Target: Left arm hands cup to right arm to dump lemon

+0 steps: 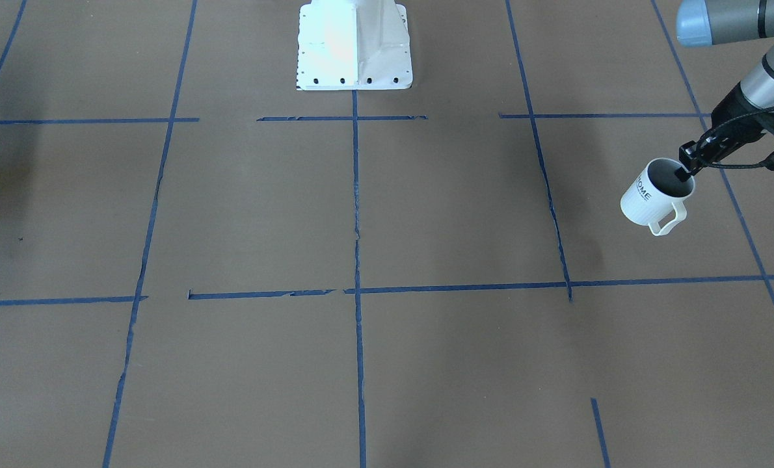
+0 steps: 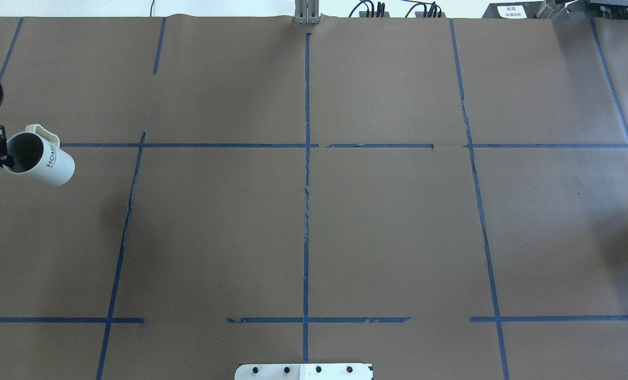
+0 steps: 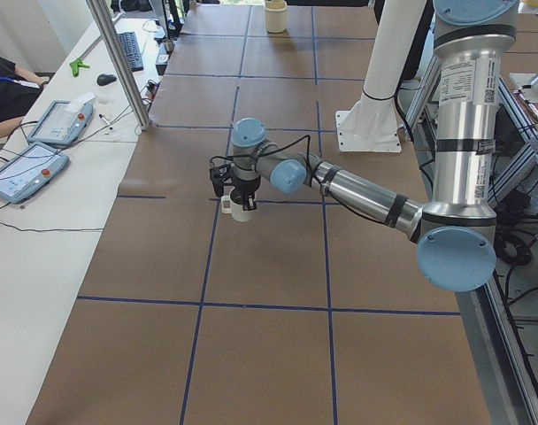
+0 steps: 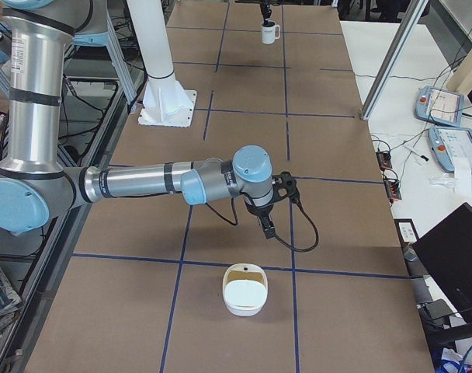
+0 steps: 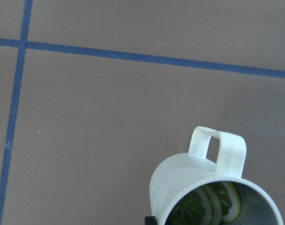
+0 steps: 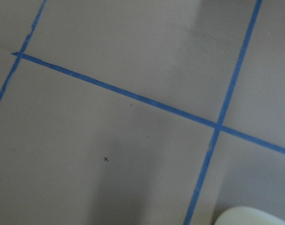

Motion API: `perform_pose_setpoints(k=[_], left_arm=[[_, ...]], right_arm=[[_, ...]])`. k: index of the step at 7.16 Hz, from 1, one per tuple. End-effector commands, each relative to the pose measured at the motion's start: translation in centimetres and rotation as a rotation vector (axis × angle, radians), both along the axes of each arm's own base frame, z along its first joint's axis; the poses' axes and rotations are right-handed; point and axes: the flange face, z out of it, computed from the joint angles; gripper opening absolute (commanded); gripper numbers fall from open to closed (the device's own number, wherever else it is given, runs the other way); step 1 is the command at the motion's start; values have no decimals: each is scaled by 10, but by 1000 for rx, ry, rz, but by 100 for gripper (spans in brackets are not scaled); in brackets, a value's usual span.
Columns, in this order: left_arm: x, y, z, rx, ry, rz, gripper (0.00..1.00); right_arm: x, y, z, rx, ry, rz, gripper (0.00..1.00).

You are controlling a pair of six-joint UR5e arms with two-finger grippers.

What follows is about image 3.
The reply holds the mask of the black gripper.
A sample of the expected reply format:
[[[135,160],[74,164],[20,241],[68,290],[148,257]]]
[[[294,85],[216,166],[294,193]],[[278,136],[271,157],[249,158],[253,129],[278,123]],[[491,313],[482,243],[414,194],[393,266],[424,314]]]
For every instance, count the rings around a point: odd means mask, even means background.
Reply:
[[[255,194],[260,187],[261,177],[257,176],[251,180],[244,180],[234,175],[232,183],[234,184],[234,189],[231,198],[233,200],[242,200],[243,210],[256,210]]]

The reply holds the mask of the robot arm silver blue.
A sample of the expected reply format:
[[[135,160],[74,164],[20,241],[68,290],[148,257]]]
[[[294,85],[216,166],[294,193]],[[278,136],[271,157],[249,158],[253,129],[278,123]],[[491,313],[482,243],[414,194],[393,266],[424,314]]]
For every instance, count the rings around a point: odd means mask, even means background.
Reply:
[[[234,125],[232,152],[211,182],[222,208],[246,221],[262,180],[291,194],[303,186],[367,220],[405,233],[417,245],[422,274],[454,292],[476,290],[492,275],[496,216],[488,205],[495,150],[498,81],[503,54],[514,44],[514,1],[434,3],[434,55],[441,65],[434,186],[417,203],[310,153],[293,154],[267,139],[255,119]]]

